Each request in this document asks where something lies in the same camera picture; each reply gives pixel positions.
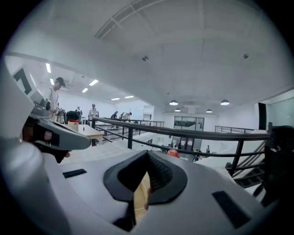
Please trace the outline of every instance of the railing post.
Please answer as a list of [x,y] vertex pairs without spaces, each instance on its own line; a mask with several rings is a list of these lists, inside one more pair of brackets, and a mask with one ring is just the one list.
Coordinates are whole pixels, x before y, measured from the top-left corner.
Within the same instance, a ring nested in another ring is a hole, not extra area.
[[234,172],[235,172],[235,170],[237,168],[237,165],[238,165],[238,162],[239,162],[239,159],[240,159],[240,154],[242,152],[243,144],[244,144],[244,140],[239,140],[237,150],[236,150],[236,156],[234,157],[232,168],[231,168],[231,171],[230,171],[231,176],[233,176],[233,174],[234,174]]
[[[92,119],[92,128],[95,129],[96,127],[96,121]],[[91,139],[91,142],[92,142],[92,146],[95,146],[95,139]]]
[[129,128],[129,134],[128,134],[128,148],[132,149],[133,147],[133,128]]

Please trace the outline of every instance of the black metal railing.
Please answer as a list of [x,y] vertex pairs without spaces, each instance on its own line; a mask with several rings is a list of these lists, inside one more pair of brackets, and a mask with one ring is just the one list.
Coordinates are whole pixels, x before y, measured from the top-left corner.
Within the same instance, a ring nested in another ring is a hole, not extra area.
[[215,126],[215,132],[219,132],[219,133],[244,133],[244,134],[248,133],[248,134],[250,134],[252,131],[254,131],[254,129]]
[[[114,120],[114,121],[121,121],[121,122],[129,122],[129,123],[136,123],[146,126],[155,126],[155,127],[163,127],[164,122],[163,121],[146,121],[146,120],[136,120],[136,119],[116,119],[116,118],[105,118],[107,120]],[[110,140],[118,140],[118,139],[124,139],[127,137],[129,133],[129,129],[126,127],[117,128],[114,125],[111,124],[95,124],[95,128],[99,130],[103,130],[105,132],[104,134],[104,140],[108,141]],[[133,130],[133,136],[134,135],[141,135],[144,131],[141,130]]]
[[231,168],[227,168],[230,175],[233,176],[235,171],[238,170],[244,170],[249,168],[255,168],[257,166],[260,166],[260,164],[257,165],[250,165],[246,167],[237,167],[240,157],[242,156],[252,156],[257,154],[263,154],[264,151],[260,152],[249,152],[249,153],[242,153],[242,147],[244,144],[244,141],[255,141],[255,140],[268,140],[270,138],[270,134],[264,133],[264,134],[239,134],[239,133],[217,133],[217,132],[205,132],[205,131],[190,131],[190,130],[177,130],[177,129],[170,129],[165,127],[156,127],[156,126],[147,126],[147,125],[140,125],[138,123],[131,123],[131,122],[123,122],[113,119],[106,119],[106,118],[93,118],[92,127],[95,128],[95,122],[100,121],[104,123],[108,123],[110,125],[114,126],[121,126],[123,128],[128,128],[128,136],[124,136],[121,134],[114,133],[111,130],[100,128],[106,132],[109,132],[111,134],[117,135],[121,138],[128,140],[128,148],[132,149],[132,143],[137,142],[140,144],[156,147],[159,149],[165,149],[170,150],[172,148],[167,146],[160,146],[155,145],[147,142],[143,142],[140,140],[136,140],[133,138],[133,130],[139,130],[139,131],[145,131],[145,132],[152,132],[157,134],[165,134],[165,135],[172,135],[172,136],[178,136],[178,137],[184,137],[184,138],[194,138],[194,139],[203,139],[203,140],[224,140],[224,141],[238,141],[238,146],[235,154],[217,154],[217,153],[204,153],[204,152],[193,152],[193,151],[186,151],[186,150],[180,150],[177,149],[179,153],[186,153],[190,155],[199,155],[199,156],[207,156],[207,157],[233,157],[233,163]]

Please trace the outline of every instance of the black stripe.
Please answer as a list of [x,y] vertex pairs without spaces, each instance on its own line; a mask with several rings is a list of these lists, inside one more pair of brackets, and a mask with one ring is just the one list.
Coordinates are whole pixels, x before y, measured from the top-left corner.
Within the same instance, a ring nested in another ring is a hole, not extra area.
[[79,170],[64,172],[63,176],[64,178],[70,178],[70,177],[77,176],[84,173],[87,173],[87,172],[84,169],[79,169]]
[[212,196],[236,229],[250,220],[225,191],[214,192]]

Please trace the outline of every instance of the white shirt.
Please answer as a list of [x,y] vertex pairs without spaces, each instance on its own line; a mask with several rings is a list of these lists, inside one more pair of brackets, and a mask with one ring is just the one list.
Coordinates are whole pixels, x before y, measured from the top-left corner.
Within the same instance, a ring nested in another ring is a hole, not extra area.
[[57,108],[58,94],[53,88],[49,88],[44,94],[44,99],[48,99],[51,101],[51,107],[50,107],[49,113],[50,113],[50,117],[52,118],[52,115]]
[[129,114],[126,112],[125,114],[123,114],[122,119],[129,119]]
[[98,112],[96,109],[90,109],[88,114],[89,121],[92,121],[92,117],[98,117]]

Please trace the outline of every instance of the ceiling vent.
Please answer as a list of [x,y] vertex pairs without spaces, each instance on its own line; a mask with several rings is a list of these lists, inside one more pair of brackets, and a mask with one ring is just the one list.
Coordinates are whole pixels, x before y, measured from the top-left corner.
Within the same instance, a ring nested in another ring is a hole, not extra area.
[[113,15],[113,20],[110,18],[95,34],[95,37],[102,39],[106,34],[108,34],[116,26],[116,22],[120,23],[129,16],[133,15],[135,11],[140,11],[145,7],[152,6],[153,4],[160,3],[163,0],[138,0],[132,2],[130,5],[124,7],[122,10]]

